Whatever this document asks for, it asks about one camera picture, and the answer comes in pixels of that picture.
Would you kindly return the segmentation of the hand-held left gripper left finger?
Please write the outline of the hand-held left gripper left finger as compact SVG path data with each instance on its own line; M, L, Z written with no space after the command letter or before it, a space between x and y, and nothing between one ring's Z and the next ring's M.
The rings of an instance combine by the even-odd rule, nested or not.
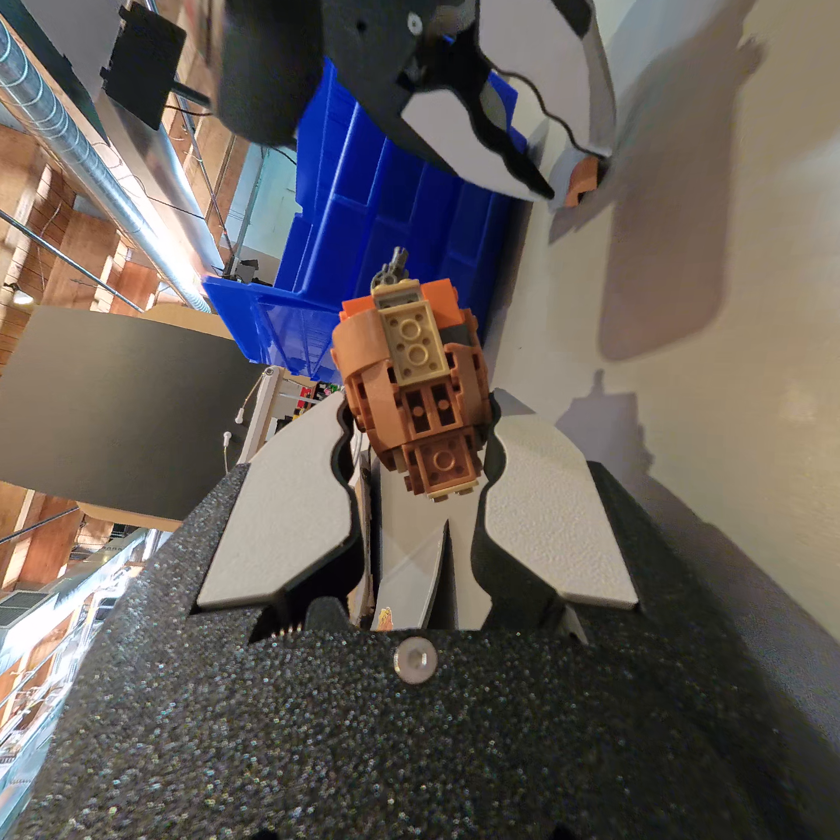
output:
M270 606L278 615L306 615L330 599L349 614L364 574L352 432L346 395L336 392L252 458L198 591L198 612Z

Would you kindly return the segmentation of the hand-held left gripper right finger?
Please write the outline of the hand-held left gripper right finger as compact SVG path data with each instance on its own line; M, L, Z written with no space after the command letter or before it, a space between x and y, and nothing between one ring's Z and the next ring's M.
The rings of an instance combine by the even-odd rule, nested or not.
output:
M582 452L538 414L501 414L498 478L483 495L495 548L572 602L630 610L638 603Z

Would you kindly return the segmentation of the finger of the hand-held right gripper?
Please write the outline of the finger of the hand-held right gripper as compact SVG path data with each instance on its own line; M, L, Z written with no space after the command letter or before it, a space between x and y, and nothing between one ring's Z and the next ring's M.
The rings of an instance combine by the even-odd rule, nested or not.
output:
M576 150L611 159L616 100L593 2L473 5L472 38L488 70L524 81Z
M546 201L555 196L549 185L541 194L509 172L502 155L492 150L476 133L466 105L447 89L417 92L410 75L403 72L398 83L409 91L402 120L455 172L457 177L494 193L526 201ZM523 136L512 128L518 93L496 72L489 74L481 100L490 119L507 132L516 149L531 162Z

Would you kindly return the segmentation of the small brown toy brick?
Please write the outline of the small brown toy brick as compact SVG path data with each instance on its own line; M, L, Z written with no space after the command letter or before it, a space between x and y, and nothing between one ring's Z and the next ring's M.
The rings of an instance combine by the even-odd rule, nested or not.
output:
M594 155L586 155L573 167L568 189L563 200L564 208L581 204L584 198L596 191L608 173L609 162Z

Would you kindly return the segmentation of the small grey toy part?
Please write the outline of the small grey toy part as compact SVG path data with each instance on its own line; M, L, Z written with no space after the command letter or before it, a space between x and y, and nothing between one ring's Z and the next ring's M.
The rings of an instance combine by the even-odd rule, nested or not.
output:
M371 294L375 294L381 287L391 287L407 279L407 259L407 250L402 246L396 246L393 250L391 260L387 264L384 264L371 279Z

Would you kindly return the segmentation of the brown toy brick model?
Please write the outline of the brown toy brick model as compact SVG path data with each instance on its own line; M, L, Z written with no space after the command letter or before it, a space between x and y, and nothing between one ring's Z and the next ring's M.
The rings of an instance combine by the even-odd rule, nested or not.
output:
M449 279L345 301L332 361L382 465L435 502L478 486L492 419L478 321Z

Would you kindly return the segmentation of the stack of blue plastic bins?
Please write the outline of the stack of blue plastic bins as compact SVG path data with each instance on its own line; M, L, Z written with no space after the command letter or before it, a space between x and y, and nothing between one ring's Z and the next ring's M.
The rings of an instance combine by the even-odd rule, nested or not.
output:
M451 280L485 341L514 200L394 145L327 59L299 125L296 198L272 286L203 282L246 359L339 382L330 348L342 305L369 293L396 246L411 278Z

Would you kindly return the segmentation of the black board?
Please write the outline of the black board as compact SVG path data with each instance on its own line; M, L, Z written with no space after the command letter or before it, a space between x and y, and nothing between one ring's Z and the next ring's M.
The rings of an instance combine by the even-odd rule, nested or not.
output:
M235 466L235 416L263 365L230 338L149 318L39 307L1 380L1 479L181 522Z

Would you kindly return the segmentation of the black panel light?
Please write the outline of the black panel light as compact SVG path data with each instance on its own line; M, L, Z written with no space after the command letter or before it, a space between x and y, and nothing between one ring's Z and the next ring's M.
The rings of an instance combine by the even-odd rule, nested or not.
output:
M142 3L119 11L122 26L101 68L108 97L151 130L161 126L186 42L186 31Z

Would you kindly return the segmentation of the silver spiral pipes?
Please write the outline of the silver spiral pipes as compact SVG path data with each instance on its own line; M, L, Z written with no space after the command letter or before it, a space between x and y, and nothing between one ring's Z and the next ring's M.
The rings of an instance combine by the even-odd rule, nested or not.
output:
M150 224L5 23L1 23L1 99L79 181L131 245L145 253L180 299L189 308L211 312L192 265L176 253L162 224Z

